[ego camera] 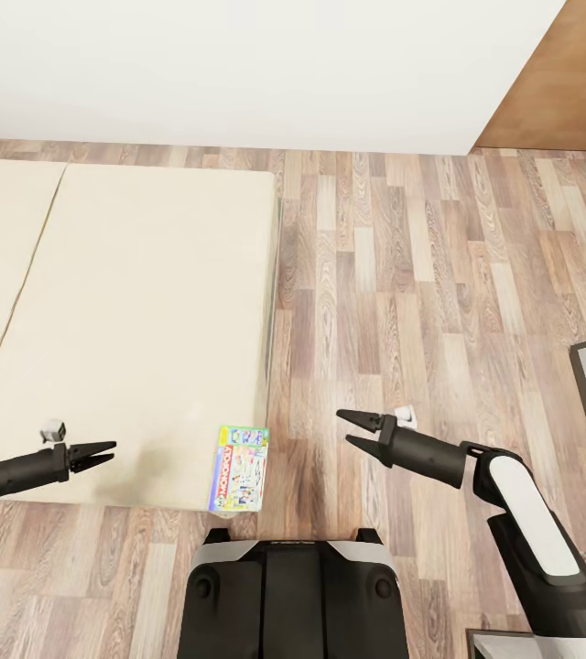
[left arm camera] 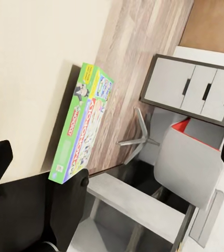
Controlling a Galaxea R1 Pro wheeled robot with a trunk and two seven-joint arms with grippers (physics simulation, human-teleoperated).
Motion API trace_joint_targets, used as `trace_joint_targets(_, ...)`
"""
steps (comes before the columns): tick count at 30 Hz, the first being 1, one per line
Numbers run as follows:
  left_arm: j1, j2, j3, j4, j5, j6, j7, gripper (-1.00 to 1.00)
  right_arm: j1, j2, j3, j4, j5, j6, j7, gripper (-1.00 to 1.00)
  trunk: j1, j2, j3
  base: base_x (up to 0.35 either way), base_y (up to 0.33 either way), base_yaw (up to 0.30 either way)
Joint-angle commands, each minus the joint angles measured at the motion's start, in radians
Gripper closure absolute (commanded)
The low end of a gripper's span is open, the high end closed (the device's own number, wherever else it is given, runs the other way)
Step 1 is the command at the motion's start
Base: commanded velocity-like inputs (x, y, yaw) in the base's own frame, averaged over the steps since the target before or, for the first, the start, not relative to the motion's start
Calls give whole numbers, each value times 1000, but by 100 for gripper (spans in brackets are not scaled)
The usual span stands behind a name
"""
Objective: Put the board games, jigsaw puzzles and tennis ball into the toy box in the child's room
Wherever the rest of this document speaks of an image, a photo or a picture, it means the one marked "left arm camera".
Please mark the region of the board game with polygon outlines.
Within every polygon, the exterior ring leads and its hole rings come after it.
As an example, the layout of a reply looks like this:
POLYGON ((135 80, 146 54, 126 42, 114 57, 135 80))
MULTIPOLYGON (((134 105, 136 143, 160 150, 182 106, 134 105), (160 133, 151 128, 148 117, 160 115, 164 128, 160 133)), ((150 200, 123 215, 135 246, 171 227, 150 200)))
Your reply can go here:
POLYGON ((49 180, 63 184, 88 165, 114 83, 95 64, 82 63, 49 180))

